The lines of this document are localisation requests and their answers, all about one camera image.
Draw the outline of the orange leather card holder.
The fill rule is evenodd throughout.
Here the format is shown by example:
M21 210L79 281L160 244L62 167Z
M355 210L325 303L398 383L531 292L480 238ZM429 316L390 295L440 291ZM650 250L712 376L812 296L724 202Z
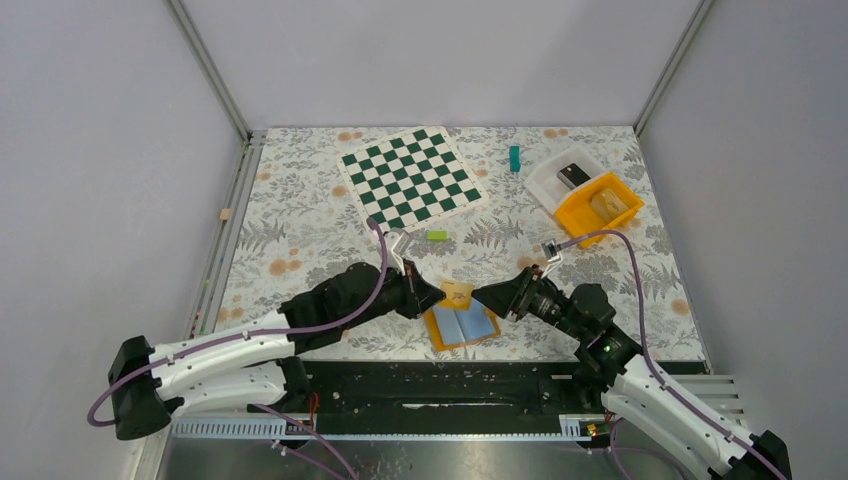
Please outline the orange leather card holder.
M501 334L496 315L476 300L468 309L435 306L423 318L437 352L478 344Z

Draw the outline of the gold cards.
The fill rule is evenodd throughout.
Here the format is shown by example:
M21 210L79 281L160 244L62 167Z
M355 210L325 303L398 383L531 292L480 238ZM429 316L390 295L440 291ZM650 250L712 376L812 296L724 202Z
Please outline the gold cards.
M611 189L606 188L590 199L590 207L606 223L610 223L629 210L626 203Z

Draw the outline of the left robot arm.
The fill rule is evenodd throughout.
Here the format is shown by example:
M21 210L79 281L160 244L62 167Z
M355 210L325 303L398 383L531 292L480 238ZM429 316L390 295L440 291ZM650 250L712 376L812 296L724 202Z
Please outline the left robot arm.
M311 387L298 355L389 313L416 319L445 297L411 261L385 272L359 262L238 327L170 344L131 337L107 376L115 436L140 439L203 410L275 403L299 410Z

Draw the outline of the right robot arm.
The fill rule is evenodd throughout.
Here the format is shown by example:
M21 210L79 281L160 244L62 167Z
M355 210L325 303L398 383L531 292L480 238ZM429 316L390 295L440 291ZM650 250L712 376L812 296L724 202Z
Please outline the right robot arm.
M472 291L498 317L533 315L578 340L573 386L583 410L602 408L641 430L696 479L789 479L788 448L770 430L755 434L710 407L653 362L614 322L599 284L566 294L536 267Z

